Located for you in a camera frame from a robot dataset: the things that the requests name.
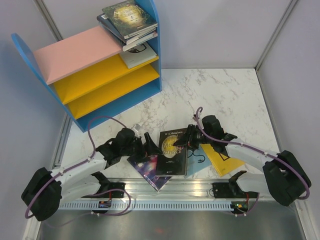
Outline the black Moon and Sixpence book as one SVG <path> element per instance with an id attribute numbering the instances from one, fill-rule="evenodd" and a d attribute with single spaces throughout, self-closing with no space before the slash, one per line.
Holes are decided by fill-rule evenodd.
<path id="1" fill-rule="evenodd" d="M 157 177 L 185 176 L 187 173 L 187 149 L 185 146 L 174 146 L 174 143 L 184 135 L 187 128 L 162 131 L 159 135 L 159 148 L 155 175 Z"/>

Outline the grey letter G book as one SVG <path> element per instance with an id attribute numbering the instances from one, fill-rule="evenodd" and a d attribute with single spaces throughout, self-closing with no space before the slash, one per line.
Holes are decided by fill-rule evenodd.
<path id="1" fill-rule="evenodd" d="M 128 69 L 154 59 L 158 55 L 147 42 L 137 45 L 119 54 Z"/>

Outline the green Alice Wonderland book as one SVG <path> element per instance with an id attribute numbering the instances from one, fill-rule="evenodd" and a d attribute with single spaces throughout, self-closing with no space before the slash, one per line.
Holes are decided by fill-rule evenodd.
<path id="1" fill-rule="evenodd" d="M 158 26 L 154 17 L 141 8 L 134 0 L 126 0 L 104 7 L 102 12 L 125 39 Z"/>

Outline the teal ocean cover book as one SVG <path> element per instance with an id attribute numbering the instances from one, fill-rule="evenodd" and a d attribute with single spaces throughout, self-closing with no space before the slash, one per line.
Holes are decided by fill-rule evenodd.
<path id="1" fill-rule="evenodd" d="M 132 48 L 135 48 L 135 47 L 137 47 L 137 46 L 140 46 L 140 45 L 142 45 L 142 44 L 144 44 L 144 43 L 146 43 L 147 41 L 152 40 L 152 39 L 153 39 L 153 38 L 149 38 L 149 39 L 147 39 L 147 40 L 137 41 L 137 42 L 130 43 L 130 44 L 128 44 L 128 45 L 123 46 L 122 51 L 123 51 L 123 52 L 126 52 L 126 51 L 128 51 L 128 50 L 130 50 L 130 49 L 132 49 Z"/>

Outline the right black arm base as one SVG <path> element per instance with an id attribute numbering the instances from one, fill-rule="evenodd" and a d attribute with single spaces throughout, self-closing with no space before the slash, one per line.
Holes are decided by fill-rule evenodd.
<path id="1" fill-rule="evenodd" d="M 245 170 L 241 170 L 233 175 L 228 182 L 213 182 L 212 189 L 213 195 L 216 199 L 255 199 L 258 196 L 257 192 L 243 191 L 240 189 L 236 180 L 246 173 Z"/>

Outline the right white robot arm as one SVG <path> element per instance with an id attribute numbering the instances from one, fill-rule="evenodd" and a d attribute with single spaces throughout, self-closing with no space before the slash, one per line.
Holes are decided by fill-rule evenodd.
<path id="1" fill-rule="evenodd" d="M 175 147 L 197 149 L 207 144 L 223 156 L 241 160 L 258 169 L 260 174 L 246 171 L 229 179 L 228 191 L 234 197 L 245 192 L 270 195 L 282 206 L 310 196 L 311 180 L 290 151 L 267 152 L 243 142 L 236 135 L 227 133 L 214 115 L 202 119 L 202 126 L 190 124 L 186 132 L 173 144 Z"/>

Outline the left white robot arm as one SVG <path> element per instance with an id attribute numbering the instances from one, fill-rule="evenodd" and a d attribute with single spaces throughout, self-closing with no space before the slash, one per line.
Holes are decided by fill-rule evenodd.
<path id="1" fill-rule="evenodd" d="M 161 155 L 162 150 L 144 133 L 145 142 L 132 129 L 124 127 L 116 137 L 94 148 L 91 156 L 65 167 L 48 170 L 39 168 L 22 192 L 26 204 L 25 218 L 39 222 L 50 218 L 61 205 L 82 197 L 112 197 L 113 192 L 126 194 L 123 187 L 113 187 L 102 171 L 117 164 L 123 157 L 146 162 Z"/>

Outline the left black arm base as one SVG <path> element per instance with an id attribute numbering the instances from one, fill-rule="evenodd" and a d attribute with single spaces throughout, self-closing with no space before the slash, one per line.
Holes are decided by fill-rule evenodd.
<path id="1" fill-rule="evenodd" d="M 110 200 L 113 198 L 121 199 L 124 197 L 124 193 L 122 191 L 116 190 L 125 190 L 126 184 L 124 182 L 110 182 L 109 179 L 101 172 L 95 172 L 91 175 L 95 177 L 100 184 L 100 187 L 95 194 L 103 194 L 97 196 L 86 195 L 83 196 L 83 198 L 108 198 Z"/>

